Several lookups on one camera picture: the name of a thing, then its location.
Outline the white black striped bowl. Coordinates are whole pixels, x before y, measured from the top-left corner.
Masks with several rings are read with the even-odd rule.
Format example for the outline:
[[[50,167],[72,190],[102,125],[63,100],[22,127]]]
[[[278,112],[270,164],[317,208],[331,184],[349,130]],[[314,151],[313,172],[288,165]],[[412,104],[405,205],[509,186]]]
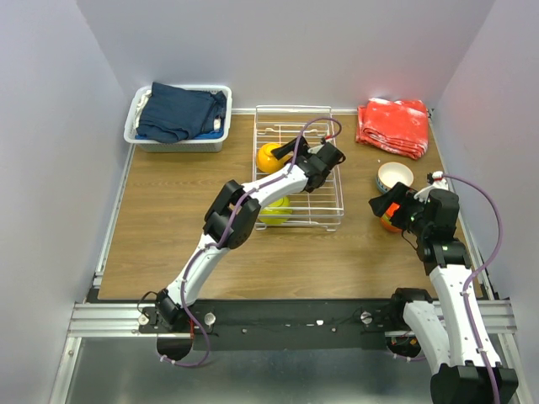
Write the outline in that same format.
[[[396,182],[404,183],[409,187],[414,182],[414,174],[412,170],[400,162],[387,162],[382,164],[377,171],[377,176],[384,184],[386,190],[391,189]]]

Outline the yellow orange bowl front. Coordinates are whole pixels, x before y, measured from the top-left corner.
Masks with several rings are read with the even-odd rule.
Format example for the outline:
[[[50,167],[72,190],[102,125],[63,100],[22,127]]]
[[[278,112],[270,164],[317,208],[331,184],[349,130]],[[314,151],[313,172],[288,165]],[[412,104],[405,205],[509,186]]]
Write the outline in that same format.
[[[291,154],[285,154],[281,159],[277,159],[272,151],[278,149],[280,144],[278,143],[265,143],[257,152],[256,166],[257,168],[266,174],[272,174],[281,170],[286,162],[291,158]]]

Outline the lime green bowl front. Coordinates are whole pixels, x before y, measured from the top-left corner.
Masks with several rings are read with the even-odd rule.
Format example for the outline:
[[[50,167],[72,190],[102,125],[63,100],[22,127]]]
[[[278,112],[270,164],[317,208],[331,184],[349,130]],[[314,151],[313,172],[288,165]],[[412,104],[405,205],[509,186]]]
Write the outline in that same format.
[[[280,226],[292,215],[290,199],[285,196],[262,209],[259,220],[267,226]]]

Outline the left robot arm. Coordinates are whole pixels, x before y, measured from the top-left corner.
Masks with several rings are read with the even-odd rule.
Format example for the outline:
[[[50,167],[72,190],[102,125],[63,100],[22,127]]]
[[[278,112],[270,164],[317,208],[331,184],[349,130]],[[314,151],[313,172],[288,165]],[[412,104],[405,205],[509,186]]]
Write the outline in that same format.
[[[310,147],[304,136],[279,146],[273,156],[286,159],[276,172],[250,183],[231,180],[223,185],[205,213],[203,232],[188,262],[174,281],[154,293],[155,312],[141,311],[150,324],[178,332],[193,321],[189,308],[204,283],[225,255],[248,240],[261,211],[292,194],[321,188],[345,161],[344,153],[328,140]]]

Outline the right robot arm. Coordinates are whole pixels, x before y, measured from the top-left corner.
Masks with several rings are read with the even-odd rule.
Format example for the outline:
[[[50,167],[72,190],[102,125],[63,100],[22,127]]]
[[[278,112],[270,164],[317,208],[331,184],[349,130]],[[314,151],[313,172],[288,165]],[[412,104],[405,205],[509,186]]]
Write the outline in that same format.
[[[473,280],[476,271],[456,236],[460,203],[444,178],[416,191],[396,183],[372,198],[373,214],[389,213],[392,226],[416,238],[416,253],[435,288],[398,288],[387,309],[389,323],[413,332],[430,366],[434,403],[508,403],[519,386],[503,366],[484,326]]]

